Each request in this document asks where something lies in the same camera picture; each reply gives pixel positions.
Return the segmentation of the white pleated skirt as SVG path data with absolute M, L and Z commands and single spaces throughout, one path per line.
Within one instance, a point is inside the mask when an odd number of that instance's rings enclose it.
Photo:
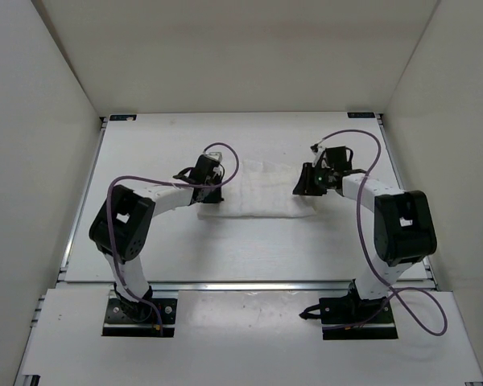
M 300 169 L 246 159 L 234 179 L 221 188 L 223 201 L 201 203 L 200 218 L 304 218 L 316 214 L 312 200 L 293 195 Z

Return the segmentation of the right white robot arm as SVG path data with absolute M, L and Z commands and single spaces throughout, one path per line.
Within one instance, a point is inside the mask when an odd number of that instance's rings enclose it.
M 353 151 L 345 146 L 312 146 L 315 158 L 303 164 L 292 194 L 317 197 L 335 191 L 357 203 L 357 228 L 363 242 L 361 210 L 374 216 L 374 253 L 368 268 L 349 286 L 344 296 L 345 314 L 354 322 L 365 321 L 386 298 L 390 287 L 413 265 L 437 247 L 427 196 L 404 191 L 370 178 L 352 165 Z

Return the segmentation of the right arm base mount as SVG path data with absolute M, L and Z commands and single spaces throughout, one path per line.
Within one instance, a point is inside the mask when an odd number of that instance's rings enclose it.
M 355 281 L 346 295 L 319 298 L 304 309 L 303 320 L 320 320 L 323 340 L 393 340 L 398 338 L 394 314 L 387 297 L 363 300 Z

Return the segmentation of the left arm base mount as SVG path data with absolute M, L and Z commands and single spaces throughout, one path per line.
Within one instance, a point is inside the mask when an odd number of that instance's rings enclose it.
M 121 298 L 109 292 L 101 335 L 105 337 L 173 338 L 178 294 L 151 291 L 153 306 Z

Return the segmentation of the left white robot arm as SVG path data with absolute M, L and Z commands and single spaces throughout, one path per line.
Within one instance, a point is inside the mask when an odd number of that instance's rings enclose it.
M 104 254 L 114 275 L 114 290 L 124 314 L 134 320 L 151 315 L 152 289 L 140 253 L 151 221 L 158 215 L 195 203 L 220 203 L 225 169 L 220 152 L 199 156 L 196 165 L 178 173 L 184 185 L 153 185 L 139 191 L 118 184 L 112 189 L 89 229 L 89 238 Z

